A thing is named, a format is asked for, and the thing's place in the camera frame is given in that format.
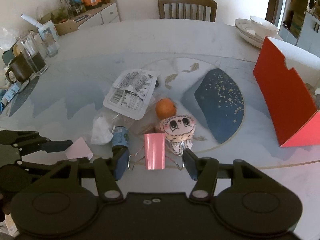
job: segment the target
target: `red cardboard box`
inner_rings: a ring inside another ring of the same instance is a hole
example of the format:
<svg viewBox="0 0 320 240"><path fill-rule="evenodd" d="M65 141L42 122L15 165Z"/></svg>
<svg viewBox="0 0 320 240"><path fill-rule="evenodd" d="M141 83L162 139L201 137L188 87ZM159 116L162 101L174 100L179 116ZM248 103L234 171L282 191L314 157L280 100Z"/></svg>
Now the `red cardboard box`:
<svg viewBox="0 0 320 240"><path fill-rule="evenodd" d="M320 111L305 83L319 85L320 58L265 38L253 70L281 147L320 145Z"/></svg>

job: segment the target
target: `cartoon eye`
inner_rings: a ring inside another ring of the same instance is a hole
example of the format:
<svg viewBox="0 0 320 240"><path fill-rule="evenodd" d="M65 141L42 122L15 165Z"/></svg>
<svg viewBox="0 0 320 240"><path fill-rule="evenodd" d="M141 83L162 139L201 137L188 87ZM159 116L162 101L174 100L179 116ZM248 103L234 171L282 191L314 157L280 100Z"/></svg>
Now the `cartoon eye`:
<svg viewBox="0 0 320 240"><path fill-rule="evenodd" d="M177 128L178 128L177 122L176 122L176 121L171 121L171 122L170 122L170 129L171 129L171 131L174 131L174 130L176 130Z"/></svg>
<svg viewBox="0 0 320 240"><path fill-rule="evenodd" d="M188 118L183 118L183 119L182 119L182 122L183 122L183 124L184 124L184 127L191 126L191 125L190 125L190 121L189 121Z"/></svg>

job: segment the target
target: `orange fruit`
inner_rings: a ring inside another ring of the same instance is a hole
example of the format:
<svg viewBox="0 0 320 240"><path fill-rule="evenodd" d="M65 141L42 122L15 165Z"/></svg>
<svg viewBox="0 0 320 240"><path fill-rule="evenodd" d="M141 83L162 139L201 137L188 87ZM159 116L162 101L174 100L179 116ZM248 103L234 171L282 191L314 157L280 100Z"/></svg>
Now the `orange fruit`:
<svg viewBox="0 0 320 240"><path fill-rule="evenodd" d="M160 120L177 114L174 103L169 98L163 98L156 104L156 114Z"/></svg>

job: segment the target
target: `small bottle with blue label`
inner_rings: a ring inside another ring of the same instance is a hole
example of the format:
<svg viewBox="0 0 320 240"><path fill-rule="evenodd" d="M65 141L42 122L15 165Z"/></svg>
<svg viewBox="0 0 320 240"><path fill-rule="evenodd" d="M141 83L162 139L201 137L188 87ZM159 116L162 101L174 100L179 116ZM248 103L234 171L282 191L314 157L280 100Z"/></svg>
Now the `small bottle with blue label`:
<svg viewBox="0 0 320 240"><path fill-rule="evenodd" d="M120 150L128 149L129 131L124 126L116 126L112 138L112 155L115 156Z"/></svg>

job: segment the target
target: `wooden chair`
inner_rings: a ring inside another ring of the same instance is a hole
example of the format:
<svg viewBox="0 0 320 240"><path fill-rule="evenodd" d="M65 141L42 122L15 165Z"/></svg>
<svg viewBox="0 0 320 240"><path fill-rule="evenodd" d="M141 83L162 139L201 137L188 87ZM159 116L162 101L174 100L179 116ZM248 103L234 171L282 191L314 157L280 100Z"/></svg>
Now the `wooden chair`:
<svg viewBox="0 0 320 240"><path fill-rule="evenodd" d="M196 20L199 20L199 6L204 7L202 20L205 21L206 18L206 7L211 8L210 12L210 21L214 22L216 19L216 12L217 12L217 3L214 0L158 0L158 7L159 7L159 14L160 18L164 19L164 5L169 4L169 17L172 19L172 4L176 4L176 18L180 19L179 17L179 4L183 4L183 15L182 18L186 18L186 4L190 4L190 14L189 19L193 19L193 4L197 5L196 11Z"/></svg>

